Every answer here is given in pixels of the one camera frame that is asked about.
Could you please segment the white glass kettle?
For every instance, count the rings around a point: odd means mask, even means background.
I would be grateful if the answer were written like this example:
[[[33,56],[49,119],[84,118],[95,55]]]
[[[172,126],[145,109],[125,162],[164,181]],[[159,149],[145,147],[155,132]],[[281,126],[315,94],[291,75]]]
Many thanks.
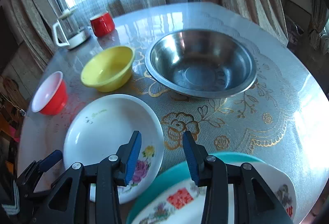
[[[90,29],[78,25],[74,18],[75,11],[76,7],[65,9],[52,25],[53,43],[56,46],[71,50],[90,38]]]

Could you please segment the floral plastic tablecloth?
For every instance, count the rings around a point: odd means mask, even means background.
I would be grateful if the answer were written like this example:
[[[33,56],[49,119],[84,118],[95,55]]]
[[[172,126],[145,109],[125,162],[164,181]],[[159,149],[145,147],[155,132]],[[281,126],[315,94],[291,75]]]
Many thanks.
[[[328,180],[328,99],[303,64],[269,33],[241,16],[212,3],[165,5],[115,18],[115,31],[92,38],[68,51],[59,49],[44,77],[64,75],[68,102],[47,116],[28,110],[18,150],[18,171],[53,150],[62,149],[75,116],[102,93],[85,87],[80,74],[103,49],[127,45],[135,51],[131,79],[119,93],[145,102],[161,123],[163,161],[157,147],[146,144],[137,168],[138,186],[184,160],[182,138],[189,130],[209,152],[256,156],[288,175],[295,187],[294,222],[300,223]],[[243,43],[256,61],[256,81],[245,92],[223,99],[196,100],[174,93],[152,78],[144,59],[160,38],[183,29],[209,29]]]

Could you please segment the right tied curtain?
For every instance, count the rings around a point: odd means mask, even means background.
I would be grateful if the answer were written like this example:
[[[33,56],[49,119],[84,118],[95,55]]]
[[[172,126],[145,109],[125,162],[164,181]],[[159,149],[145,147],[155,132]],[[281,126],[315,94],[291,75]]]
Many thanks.
[[[328,23],[328,7],[324,0],[311,0],[311,20],[308,27],[308,39],[314,50],[328,54],[328,38],[322,39],[322,32]]]

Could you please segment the red plastic bowl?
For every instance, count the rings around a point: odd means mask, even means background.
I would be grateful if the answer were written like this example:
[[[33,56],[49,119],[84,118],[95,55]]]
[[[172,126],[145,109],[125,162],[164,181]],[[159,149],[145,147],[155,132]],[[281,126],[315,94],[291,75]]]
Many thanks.
[[[31,104],[34,113],[57,115],[68,100],[64,74],[61,71],[52,73],[37,89]]]

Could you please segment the red mug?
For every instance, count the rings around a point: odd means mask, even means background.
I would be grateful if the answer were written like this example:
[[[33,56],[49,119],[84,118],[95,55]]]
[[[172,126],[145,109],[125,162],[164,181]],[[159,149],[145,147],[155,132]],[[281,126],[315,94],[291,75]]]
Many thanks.
[[[90,18],[90,24],[96,37],[100,38],[115,29],[114,21],[108,11]]]

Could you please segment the yellow plastic bowl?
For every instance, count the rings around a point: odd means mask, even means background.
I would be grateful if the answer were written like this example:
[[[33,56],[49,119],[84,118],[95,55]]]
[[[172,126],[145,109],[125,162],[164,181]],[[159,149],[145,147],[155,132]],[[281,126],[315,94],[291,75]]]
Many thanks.
[[[112,92],[121,88],[132,76],[134,49],[127,46],[110,47],[95,55],[82,69],[84,86],[100,92]]]

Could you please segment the white flower plate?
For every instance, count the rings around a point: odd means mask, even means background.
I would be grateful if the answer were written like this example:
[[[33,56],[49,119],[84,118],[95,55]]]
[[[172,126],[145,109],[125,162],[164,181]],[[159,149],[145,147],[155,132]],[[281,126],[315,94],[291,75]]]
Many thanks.
[[[128,143],[134,131],[142,137],[136,168],[119,202],[142,194],[157,176],[164,154],[163,131],[155,112],[142,100],[124,94],[101,97],[84,107],[71,123],[64,141],[64,167],[95,164]]]

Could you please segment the left beige curtain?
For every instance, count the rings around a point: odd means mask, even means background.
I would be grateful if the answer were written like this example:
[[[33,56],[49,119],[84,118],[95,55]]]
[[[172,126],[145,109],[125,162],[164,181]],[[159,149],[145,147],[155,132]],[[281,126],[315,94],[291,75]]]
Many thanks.
[[[9,14],[38,68],[44,71],[57,51],[51,26],[59,8],[52,0],[9,0]]]

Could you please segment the white dragon pattern plate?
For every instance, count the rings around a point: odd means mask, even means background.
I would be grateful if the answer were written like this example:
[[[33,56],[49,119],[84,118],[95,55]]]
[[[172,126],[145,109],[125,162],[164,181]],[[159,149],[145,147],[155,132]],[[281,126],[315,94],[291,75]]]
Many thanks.
[[[291,179],[282,171],[262,162],[251,165],[263,177],[293,221],[297,200]],[[185,179],[157,196],[132,223],[200,223],[206,187]]]

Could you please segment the teal plate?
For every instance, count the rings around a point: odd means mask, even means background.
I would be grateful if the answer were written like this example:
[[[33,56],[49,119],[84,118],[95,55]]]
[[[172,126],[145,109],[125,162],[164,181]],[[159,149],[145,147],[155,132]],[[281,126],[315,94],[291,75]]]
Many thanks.
[[[211,153],[225,163],[250,163],[262,162],[263,160],[252,155],[237,152],[217,152]],[[157,196],[172,187],[173,185],[190,179],[190,172],[187,162],[181,162],[156,177],[152,184],[136,199],[125,223],[132,223],[136,216],[149,205]]]

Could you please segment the stainless steel bowl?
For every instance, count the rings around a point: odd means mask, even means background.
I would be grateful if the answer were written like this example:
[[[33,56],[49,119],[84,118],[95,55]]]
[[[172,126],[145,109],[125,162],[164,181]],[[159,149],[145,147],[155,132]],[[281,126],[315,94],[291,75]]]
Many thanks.
[[[213,30],[169,33],[148,49],[144,63],[158,83],[198,99],[235,96],[256,80],[256,63],[245,45]]]

